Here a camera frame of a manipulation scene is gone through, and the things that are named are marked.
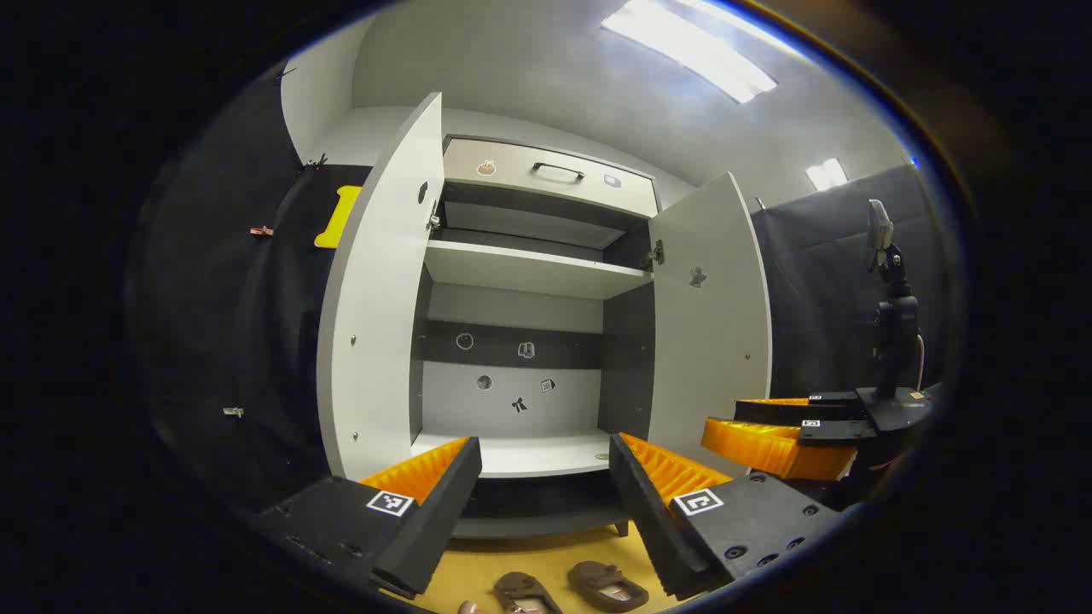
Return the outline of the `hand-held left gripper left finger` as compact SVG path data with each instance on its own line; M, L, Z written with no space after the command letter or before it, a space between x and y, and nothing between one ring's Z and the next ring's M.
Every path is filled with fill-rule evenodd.
M347 594L427 590L480 475L480 442L461 437L370 479L318 479L251 524Z

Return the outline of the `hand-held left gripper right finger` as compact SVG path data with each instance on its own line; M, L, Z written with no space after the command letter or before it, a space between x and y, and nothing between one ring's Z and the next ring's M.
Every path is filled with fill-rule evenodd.
M844 519L781 479L726 479L628 434L609 439L608 471L660 586L679 601L775 571Z

